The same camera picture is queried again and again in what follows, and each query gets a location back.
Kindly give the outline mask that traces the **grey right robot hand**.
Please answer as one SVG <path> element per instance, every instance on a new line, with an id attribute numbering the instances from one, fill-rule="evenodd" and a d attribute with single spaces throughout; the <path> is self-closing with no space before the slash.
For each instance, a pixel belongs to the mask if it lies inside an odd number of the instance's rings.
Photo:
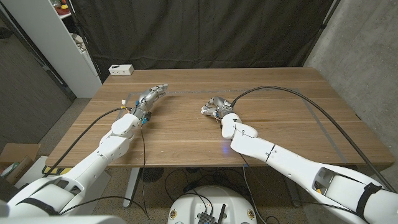
<path id="1" fill-rule="evenodd" d="M 219 96 L 214 96 L 201 108 L 201 114 L 222 119 L 227 114 L 233 113 L 231 103 Z"/>

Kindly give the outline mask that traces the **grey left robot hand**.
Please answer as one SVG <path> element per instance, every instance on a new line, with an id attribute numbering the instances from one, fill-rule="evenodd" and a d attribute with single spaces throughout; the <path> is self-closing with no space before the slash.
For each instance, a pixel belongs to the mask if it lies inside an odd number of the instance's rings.
<path id="1" fill-rule="evenodd" d="M 146 123 L 150 120 L 151 112 L 149 110 L 160 97 L 166 94 L 167 88 L 168 84 L 165 83 L 144 91 L 136 101 L 136 107 L 131 114 L 136 116 L 142 124 Z"/>

